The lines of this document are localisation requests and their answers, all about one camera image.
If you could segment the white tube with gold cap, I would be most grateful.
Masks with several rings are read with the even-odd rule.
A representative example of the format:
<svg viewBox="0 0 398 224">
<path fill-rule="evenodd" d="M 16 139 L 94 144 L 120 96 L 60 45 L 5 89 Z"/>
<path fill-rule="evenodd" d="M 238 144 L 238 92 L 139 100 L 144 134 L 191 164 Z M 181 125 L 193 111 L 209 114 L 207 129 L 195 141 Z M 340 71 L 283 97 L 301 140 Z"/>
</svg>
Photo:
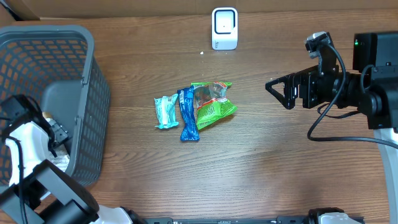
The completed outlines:
<svg viewBox="0 0 398 224">
<path fill-rule="evenodd" d="M 47 119 L 47 118 L 53 119 L 52 115 L 48 112 L 43 112 L 42 115 L 45 119 Z M 64 172 L 66 171 L 66 169 L 69 165 L 69 162 L 70 162 L 70 155 L 67 152 L 65 143 L 55 149 L 52 149 L 51 145 L 49 146 L 50 161 Z"/>
</svg>

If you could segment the green gummy candy bag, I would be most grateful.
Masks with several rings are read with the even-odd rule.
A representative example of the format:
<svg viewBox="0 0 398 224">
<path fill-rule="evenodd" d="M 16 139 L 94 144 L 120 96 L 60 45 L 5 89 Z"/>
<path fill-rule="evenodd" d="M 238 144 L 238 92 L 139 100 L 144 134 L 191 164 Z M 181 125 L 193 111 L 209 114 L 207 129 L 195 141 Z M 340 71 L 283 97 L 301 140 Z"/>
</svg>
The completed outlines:
<svg viewBox="0 0 398 224">
<path fill-rule="evenodd" d="M 237 107 L 227 98 L 231 82 L 191 83 L 197 106 L 197 128 L 199 130 L 232 115 Z"/>
</svg>

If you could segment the mint green white packet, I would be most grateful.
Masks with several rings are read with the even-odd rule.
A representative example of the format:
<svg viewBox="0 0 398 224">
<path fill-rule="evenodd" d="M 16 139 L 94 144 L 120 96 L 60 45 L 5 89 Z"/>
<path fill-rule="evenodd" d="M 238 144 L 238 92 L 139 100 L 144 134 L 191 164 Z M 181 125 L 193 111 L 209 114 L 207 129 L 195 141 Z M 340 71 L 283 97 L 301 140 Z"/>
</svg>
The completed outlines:
<svg viewBox="0 0 398 224">
<path fill-rule="evenodd" d="M 159 124 L 155 126 L 159 129 L 169 129 L 179 125 L 179 122 L 175 117 L 175 104 L 178 98 L 178 94 L 172 96 L 163 96 L 161 98 L 155 98 L 155 110 Z"/>
</svg>

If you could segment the blue snack packet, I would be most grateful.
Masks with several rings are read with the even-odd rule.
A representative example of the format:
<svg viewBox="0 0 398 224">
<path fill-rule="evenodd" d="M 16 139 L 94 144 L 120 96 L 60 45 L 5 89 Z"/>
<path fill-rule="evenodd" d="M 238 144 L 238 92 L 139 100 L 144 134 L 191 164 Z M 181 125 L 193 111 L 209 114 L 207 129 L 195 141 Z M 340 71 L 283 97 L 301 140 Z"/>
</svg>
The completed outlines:
<svg viewBox="0 0 398 224">
<path fill-rule="evenodd" d="M 185 123 L 182 130 L 181 141 L 199 141 L 200 136 L 195 121 L 193 106 L 193 86 L 177 91 L 179 97 L 180 112 Z"/>
</svg>

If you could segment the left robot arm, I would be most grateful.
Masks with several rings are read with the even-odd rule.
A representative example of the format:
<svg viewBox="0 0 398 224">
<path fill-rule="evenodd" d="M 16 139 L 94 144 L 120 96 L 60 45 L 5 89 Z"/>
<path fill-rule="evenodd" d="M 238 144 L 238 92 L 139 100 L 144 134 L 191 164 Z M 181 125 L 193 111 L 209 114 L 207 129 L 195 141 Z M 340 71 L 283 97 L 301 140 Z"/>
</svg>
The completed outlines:
<svg viewBox="0 0 398 224">
<path fill-rule="evenodd" d="M 99 205 L 84 186 L 51 162 L 54 131 L 33 98 L 12 95 L 1 109 L 10 122 L 1 139 L 12 158 L 1 210 L 11 219 L 16 223 L 140 223 L 131 210 Z"/>
</svg>

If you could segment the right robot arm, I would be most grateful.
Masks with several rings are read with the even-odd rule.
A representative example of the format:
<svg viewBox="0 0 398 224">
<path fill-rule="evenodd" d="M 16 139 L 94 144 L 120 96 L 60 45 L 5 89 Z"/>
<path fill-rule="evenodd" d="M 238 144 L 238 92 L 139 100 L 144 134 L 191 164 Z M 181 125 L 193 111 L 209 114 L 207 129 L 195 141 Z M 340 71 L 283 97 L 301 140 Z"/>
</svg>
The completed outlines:
<svg viewBox="0 0 398 224">
<path fill-rule="evenodd" d="M 265 84 L 286 109 L 301 98 L 304 108 L 317 108 L 319 117 L 308 130 L 311 141 L 358 141 L 378 145 L 384 166 L 389 218 L 397 223 L 397 32 L 366 32 L 354 35 L 353 70 L 347 72 L 331 35 L 316 32 L 305 40 L 318 65 L 276 78 Z M 367 117 L 371 138 L 359 136 L 313 137 L 332 106 L 355 107 Z"/>
</svg>

